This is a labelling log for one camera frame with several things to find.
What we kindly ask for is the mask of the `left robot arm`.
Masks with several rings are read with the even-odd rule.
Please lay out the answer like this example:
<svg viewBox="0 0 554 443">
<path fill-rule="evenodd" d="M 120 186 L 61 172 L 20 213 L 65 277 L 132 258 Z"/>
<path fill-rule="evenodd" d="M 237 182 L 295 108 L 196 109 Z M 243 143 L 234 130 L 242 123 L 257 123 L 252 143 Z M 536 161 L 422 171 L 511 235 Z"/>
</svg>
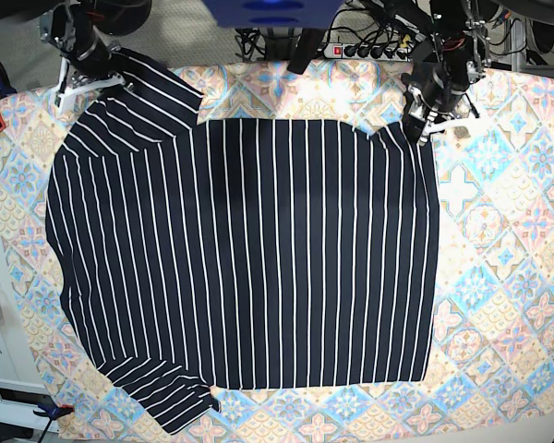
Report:
<svg viewBox="0 0 554 443">
<path fill-rule="evenodd" d="M 433 64 L 414 55 L 413 71 L 402 75 L 403 130 L 410 141 L 424 145 L 431 134 L 459 124 L 456 107 L 492 63 L 490 41 L 478 1 L 432 1 L 430 16 L 414 5 L 403 12 L 425 35 L 437 59 Z"/>
</svg>

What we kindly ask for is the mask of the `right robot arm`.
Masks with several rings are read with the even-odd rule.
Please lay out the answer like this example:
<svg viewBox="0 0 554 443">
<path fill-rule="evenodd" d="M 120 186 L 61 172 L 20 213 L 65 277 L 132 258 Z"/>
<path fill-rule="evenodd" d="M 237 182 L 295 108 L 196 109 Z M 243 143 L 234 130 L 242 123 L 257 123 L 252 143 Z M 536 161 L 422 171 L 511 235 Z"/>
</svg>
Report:
<svg viewBox="0 0 554 443">
<path fill-rule="evenodd" d="M 39 20 L 41 42 L 54 47 L 61 65 L 52 97 L 59 114 L 72 109 L 77 97 L 133 84 L 114 67 L 117 42 L 100 36 L 126 36 L 148 19 L 151 1 L 0 1 L 0 20 Z"/>
</svg>

